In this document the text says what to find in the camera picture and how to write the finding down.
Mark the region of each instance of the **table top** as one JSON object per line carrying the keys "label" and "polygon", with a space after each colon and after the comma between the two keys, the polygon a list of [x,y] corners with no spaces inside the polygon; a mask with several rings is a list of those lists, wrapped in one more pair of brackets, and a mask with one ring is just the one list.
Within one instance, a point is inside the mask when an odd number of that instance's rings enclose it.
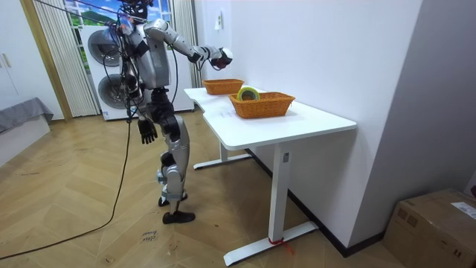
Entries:
{"label": "table top", "polygon": [[227,95],[209,95],[205,88],[185,89],[204,111],[203,118],[227,150],[241,150],[356,128],[356,123],[298,103],[285,116],[242,119]]}

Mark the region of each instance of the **white table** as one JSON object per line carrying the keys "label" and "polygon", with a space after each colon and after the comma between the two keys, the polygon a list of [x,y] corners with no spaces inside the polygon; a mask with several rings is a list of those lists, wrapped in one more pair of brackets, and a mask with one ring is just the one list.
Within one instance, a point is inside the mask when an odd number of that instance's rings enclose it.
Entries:
{"label": "white table", "polygon": [[[275,118],[241,119],[227,95],[209,95],[205,88],[185,89],[185,93],[204,111],[203,118],[220,140],[220,159],[194,165],[195,169],[220,165],[249,158],[245,154],[228,158],[227,150],[242,150],[274,144],[273,182],[268,238],[270,241],[291,240],[316,230],[313,222],[303,223],[284,231],[284,216],[292,155],[287,141],[308,138],[356,128],[356,123],[337,115],[293,101],[286,116]],[[227,253],[227,266],[272,248],[268,238]]]}

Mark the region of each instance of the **window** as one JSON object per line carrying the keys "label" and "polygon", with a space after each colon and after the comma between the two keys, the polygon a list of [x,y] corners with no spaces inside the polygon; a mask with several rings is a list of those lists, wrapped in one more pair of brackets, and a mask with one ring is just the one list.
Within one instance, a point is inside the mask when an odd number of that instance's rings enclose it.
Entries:
{"label": "window", "polygon": [[[82,0],[85,3],[92,4],[97,7],[101,7],[106,10],[117,12],[120,5],[122,4],[118,0]],[[72,13],[76,13],[86,18],[96,19],[101,22],[115,22],[117,15],[105,10],[101,10],[96,7],[88,6],[87,4],[78,3],[75,0],[65,0],[66,9]],[[152,21],[154,19],[163,19],[171,23],[170,21],[171,12],[169,8],[168,0],[154,0],[153,7],[148,7],[147,19]],[[84,54],[83,42],[77,30],[80,25],[101,25],[100,23],[93,22],[90,19],[84,19],[79,16],[69,14],[71,28],[76,33],[76,44],[78,51],[81,53],[83,58],[83,63],[86,72],[89,74],[89,65]]]}

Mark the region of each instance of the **table leg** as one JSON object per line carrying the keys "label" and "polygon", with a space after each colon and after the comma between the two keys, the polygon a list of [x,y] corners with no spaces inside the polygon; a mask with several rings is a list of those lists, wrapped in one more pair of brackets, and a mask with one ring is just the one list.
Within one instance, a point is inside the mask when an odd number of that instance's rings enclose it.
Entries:
{"label": "table leg", "polygon": [[312,232],[318,228],[313,222],[309,221],[283,231],[286,200],[288,197],[290,163],[291,153],[286,149],[286,144],[276,144],[274,147],[273,183],[271,187],[271,210],[269,215],[268,238],[227,253],[223,256],[227,266],[270,249],[273,246],[279,245],[269,243],[268,239],[272,242],[277,242],[281,239],[283,239],[283,241],[288,241],[308,232]]}
{"label": "table leg", "polygon": [[221,142],[219,143],[219,149],[220,149],[220,159],[194,164],[193,169],[197,170],[197,169],[201,169],[201,168],[208,168],[208,167],[213,167],[213,166],[216,166],[216,165],[221,165],[221,164],[224,164],[224,163],[235,162],[235,161],[238,161],[238,160],[251,158],[251,155],[248,154],[248,153],[245,153],[245,154],[242,154],[242,155],[239,155],[239,156],[229,156],[228,157],[228,151],[226,150],[226,148],[223,146],[223,144]]}

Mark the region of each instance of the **humanoid robot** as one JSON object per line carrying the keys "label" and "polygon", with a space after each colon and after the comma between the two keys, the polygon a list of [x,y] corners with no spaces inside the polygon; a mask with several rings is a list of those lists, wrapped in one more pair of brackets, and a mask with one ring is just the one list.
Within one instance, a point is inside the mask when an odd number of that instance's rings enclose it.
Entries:
{"label": "humanoid robot", "polygon": [[[147,18],[147,5],[152,5],[152,0],[122,2],[123,11],[135,18],[133,30],[123,31],[118,28],[126,97],[137,106],[142,143],[149,144],[158,137],[155,123],[161,127],[168,146],[168,150],[161,154],[161,167],[156,174],[158,182],[164,185],[158,205],[170,205],[170,212],[163,216],[162,222],[187,223],[195,219],[195,214],[179,211],[179,205],[187,198],[184,183],[190,140],[184,120],[181,116],[174,115],[173,104],[166,94],[168,89],[165,86],[170,84],[170,71],[164,44],[187,56],[190,62],[198,66],[210,61],[215,69],[222,69],[230,64],[233,55],[227,48],[189,45],[183,36],[177,34],[162,19],[143,23],[138,18]],[[149,103],[142,101],[144,90],[152,90]]]}

